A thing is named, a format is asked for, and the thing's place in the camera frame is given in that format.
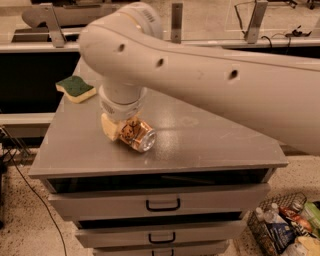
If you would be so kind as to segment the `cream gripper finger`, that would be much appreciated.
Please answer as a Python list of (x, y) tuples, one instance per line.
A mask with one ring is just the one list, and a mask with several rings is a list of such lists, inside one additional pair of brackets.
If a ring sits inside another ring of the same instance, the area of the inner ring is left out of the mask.
[(119, 137), (120, 131), (124, 126), (124, 122), (111, 120), (106, 113), (103, 113), (101, 115), (101, 125), (104, 134), (111, 141), (115, 141)]

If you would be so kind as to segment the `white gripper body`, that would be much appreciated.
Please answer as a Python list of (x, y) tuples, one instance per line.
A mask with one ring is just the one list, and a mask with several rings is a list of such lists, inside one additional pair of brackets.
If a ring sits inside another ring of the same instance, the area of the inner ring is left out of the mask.
[(126, 89), (122, 93), (122, 96), (130, 95), (133, 92), (137, 93), (133, 100), (126, 100), (124, 103), (118, 103), (112, 99), (109, 93), (107, 93), (106, 87), (101, 86), (99, 88), (99, 97), (102, 111), (115, 121), (126, 120), (133, 117), (142, 109), (147, 95), (147, 89), (133, 87), (131, 89)]

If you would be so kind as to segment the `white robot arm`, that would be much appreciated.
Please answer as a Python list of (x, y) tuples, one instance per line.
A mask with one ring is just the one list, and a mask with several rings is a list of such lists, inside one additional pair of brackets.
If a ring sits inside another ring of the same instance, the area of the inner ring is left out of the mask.
[(103, 78), (104, 108), (133, 116), (153, 89), (311, 155), (320, 154), (316, 59), (166, 42), (159, 15), (132, 3), (87, 25), (84, 62)]

